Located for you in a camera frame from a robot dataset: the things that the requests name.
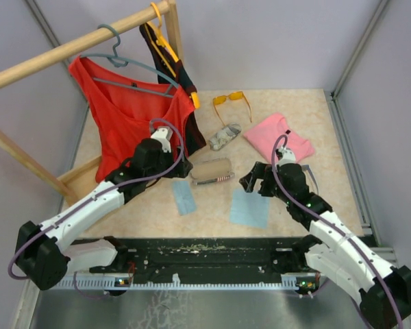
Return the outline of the square blue cleaning cloth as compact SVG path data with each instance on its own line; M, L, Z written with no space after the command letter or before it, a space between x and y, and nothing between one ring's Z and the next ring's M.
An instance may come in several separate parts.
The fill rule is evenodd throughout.
M266 229L269 218L269 198L236 189L232 194L229 220L231 223Z

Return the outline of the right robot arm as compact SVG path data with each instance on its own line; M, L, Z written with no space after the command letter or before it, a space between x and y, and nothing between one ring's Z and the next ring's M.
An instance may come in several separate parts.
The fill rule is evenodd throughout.
M340 220L333 208L310 191L301 165L256 162L240 180L251 193L282 200L288 213L307 231L292 251L300 271L313 269L340 287L372 328L402 328L411 316L411 270L379 256Z

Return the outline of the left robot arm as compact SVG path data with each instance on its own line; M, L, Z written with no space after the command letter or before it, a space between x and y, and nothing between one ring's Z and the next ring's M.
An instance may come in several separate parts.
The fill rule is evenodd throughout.
M17 266L23 278L41 291L53 288L64 276L93 267L124 270L129 256L113 237L76 245L75 239L94 223L145 192L150 181L185 178L192 169L184 144L175 149L167 138L152 136L136 146L131 157L111 170L93 190L64 212L18 231L9 268Z

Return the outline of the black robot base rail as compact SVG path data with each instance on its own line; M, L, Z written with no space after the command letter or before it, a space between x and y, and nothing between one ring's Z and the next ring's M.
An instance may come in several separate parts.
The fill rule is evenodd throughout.
M328 247L303 238L114 239L110 265L66 275L63 289L315 291L327 278L363 296L395 287L395 268L375 247L362 257L348 242Z

